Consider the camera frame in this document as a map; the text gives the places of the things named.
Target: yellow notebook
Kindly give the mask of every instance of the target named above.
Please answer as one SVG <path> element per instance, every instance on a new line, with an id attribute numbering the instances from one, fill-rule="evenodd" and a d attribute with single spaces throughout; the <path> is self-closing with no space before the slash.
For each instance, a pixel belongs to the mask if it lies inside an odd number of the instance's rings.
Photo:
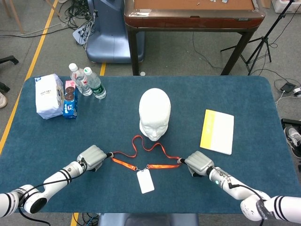
<path id="1" fill-rule="evenodd" d="M 206 109 L 200 147 L 232 154 L 234 116 Z"/>

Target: snack package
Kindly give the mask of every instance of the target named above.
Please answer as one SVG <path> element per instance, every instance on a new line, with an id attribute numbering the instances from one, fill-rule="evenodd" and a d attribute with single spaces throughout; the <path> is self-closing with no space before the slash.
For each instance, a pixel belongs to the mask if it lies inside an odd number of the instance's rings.
<path id="1" fill-rule="evenodd" d="M 43 119 L 63 114 L 63 82 L 56 74 L 35 78 L 36 109 Z"/>
<path id="2" fill-rule="evenodd" d="M 65 100 L 63 117 L 67 119 L 77 118 L 77 99 L 79 90 L 76 88 L 74 81 L 66 81 L 65 83 Z"/>

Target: yellow floor line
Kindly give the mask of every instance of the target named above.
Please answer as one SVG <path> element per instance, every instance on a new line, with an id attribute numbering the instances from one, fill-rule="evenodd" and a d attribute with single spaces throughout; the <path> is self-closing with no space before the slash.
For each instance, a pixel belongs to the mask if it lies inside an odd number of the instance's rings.
<path id="1" fill-rule="evenodd" d="M 53 7 L 56 7 L 57 2 L 58 2 L 58 0 L 55 0 L 55 2 L 53 3 Z M 53 16 L 53 13 L 54 13 L 54 10 L 51 9 L 50 14 L 49 14 L 49 16 L 48 16 L 48 20 L 47 20 L 47 22 L 46 22 L 46 25 L 45 25 L 45 28 L 44 28 L 44 31 L 43 31 L 43 34 L 47 33 L 47 31 L 48 31 L 48 28 L 47 28 L 47 27 L 50 26 L 50 23 L 51 23 L 51 20 L 52 20 L 52 16 Z M 34 54 L 34 56 L 33 56 L 32 63 L 30 64 L 29 70 L 28 70 L 27 75 L 26 75 L 26 77 L 25 77 L 25 81 L 26 81 L 28 78 L 30 78 L 30 76 L 32 75 L 32 71 L 33 71 L 33 69 L 34 69 L 34 66 L 36 65 L 36 62 L 37 62 L 38 56 L 39 56 L 39 54 L 40 54 L 40 51 L 41 51 L 41 49 L 42 49 L 44 40 L 45 40 L 45 35 L 42 35 L 42 36 L 41 36 L 41 39 L 40 39 L 40 42 L 39 42 L 39 45 L 38 45 L 38 47 L 37 47 L 37 50 L 36 50 L 36 52 L 35 52 L 35 54 Z M 12 111 L 10 117 L 9 117 L 8 123 L 7 123 L 6 127 L 5 127 L 4 133 L 3 133 L 3 135 L 2 135 L 2 138 L 1 138 L 1 140 L 0 140 L 0 154 L 2 153 L 2 149 L 3 149 L 3 147 L 4 147 L 4 144 L 5 144 L 6 139 L 7 139 L 7 137 L 8 137 L 8 133 L 9 133 L 9 130 L 10 130 L 10 127 L 11 127 L 11 123 L 13 122 L 13 119 L 14 119 L 14 116 L 15 116 L 15 113 L 16 113 L 16 109 L 17 109 L 17 106 L 18 106 L 18 103 L 19 103 L 20 93 L 19 93 L 19 96 L 18 96 L 18 98 L 17 98 L 17 100 L 16 100 L 16 103 L 15 103 L 15 106 L 14 106 L 14 108 L 13 108 L 13 111 Z"/>
<path id="2" fill-rule="evenodd" d="M 106 63 L 102 63 L 102 67 L 100 68 L 100 76 L 104 76 L 106 65 L 107 65 Z"/>
<path id="3" fill-rule="evenodd" d="M 79 213 L 73 213 L 73 216 L 71 218 L 71 225 L 70 226 L 77 226 L 76 221 L 79 220 Z"/>

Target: pool table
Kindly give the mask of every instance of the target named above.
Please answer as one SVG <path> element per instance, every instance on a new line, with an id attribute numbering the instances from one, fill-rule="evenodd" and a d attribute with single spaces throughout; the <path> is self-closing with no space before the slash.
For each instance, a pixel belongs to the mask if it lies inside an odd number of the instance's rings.
<path id="1" fill-rule="evenodd" d="M 238 32 L 241 38 L 221 75 L 228 75 L 263 21 L 260 0 L 125 0 L 133 75 L 139 75 L 136 34 L 140 31 Z"/>

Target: gray carpet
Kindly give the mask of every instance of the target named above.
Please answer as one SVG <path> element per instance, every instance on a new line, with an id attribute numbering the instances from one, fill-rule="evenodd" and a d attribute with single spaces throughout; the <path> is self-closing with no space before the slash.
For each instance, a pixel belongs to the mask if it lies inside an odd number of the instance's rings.
<path id="1" fill-rule="evenodd" d="M 50 7 L 45 1 L 36 0 L 14 0 L 18 15 L 25 32 L 33 32 L 43 29 L 47 21 Z M 272 9 L 267 9 L 267 16 L 262 25 L 254 35 L 254 38 L 264 35 L 273 24 L 278 14 Z M 283 30 L 284 26 L 291 19 L 292 14 L 288 14 L 282 19 L 269 40 L 272 42 Z M 56 15 L 53 16 L 51 24 L 59 23 Z M 301 56 L 301 15 L 296 15 L 287 27 L 283 35 L 278 39 L 278 48 L 272 48 L 272 63 L 267 62 L 265 68 L 278 72 L 285 78 L 296 79 L 301 82 L 300 76 L 300 56 Z M 54 31 L 62 28 L 58 25 L 49 29 Z M 14 18 L 8 18 L 2 4 L 0 3 L 0 35 L 20 34 Z M 90 66 L 92 70 L 99 73 L 100 64 L 89 62 L 84 49 L 75 44 L 71 30 L 64 30 L 47 35 L 34 67 L 33 76 L 57 73 L 58 75 L 68 75 L 68 65 L 70 62 L 77 63 L 80 67 Z M 235 45 L 240 35 L 235 33 L 195 33 L 195 47 L 204 54 L 214 66 L 223 67 L 231 50 L 220 53 L 220 49 Z M 0 65 L 0 81 L 7 84 L 11 90 L 5 94 L 8 97 L 8 105 L 0 109 L 0 136 L 2 136 L 10 113 L 14 107 L 17 96 L 26 77 L 33 55 L 38 46 L 40 37 L 21 39 L 21 38 L 0 38 L 0 57 L 14 55 L 20 63 L 13 65 L 10 62 Z M 244 56 L 248 57 L 254 50 L 255 43 L 249 44 L 244 50 Z M 263 66 L 264 60 L 258 61 L 256 69 Z M 147 76 L 152 75 L 219 75 L 221 69 L 213 69 L 202 57 L 195 53 L 192 45 L 191 32 L 148 32 L 146 34 L 146 56 L 140 64 L 141 71 L 146 72 Z M 105 76 L 132 74 L 130 65 L 107 64 Z M 238 60 L 234 66 L 232 75 L 247 75 L 247 70 L 242 62 Z M 280 97 L 281 93 L 274 88 L 274 80 L 279 77 L 272 72 L 263 71 L 261 76 L 266 77 L 271 83 L 274 98 Z M 278 103 L 278 113 L 280 118 L 301 119 L 300 99 L 284 98 Z M 295 166 L 298 161 L 293 157 Z M 39 213 L 34 215 L 36 218 L 49 221 L 54 226 L 68 226 L 71 221 L 70 213 Z M 243 215 L 203 215 L 200 214 L 200 224 L 202 226 L 232 226 L 246 225 L 257 226 L 259 222 L 251 222 Z M 1 226 L 35 226 L 43 225 L 33 223 L 23 219 L 20 214 L 15 213 L 10 217 L 0 219 Z M 267 226 L 288 226 L 297 225 L 293 223 L 267 221 Z"/>

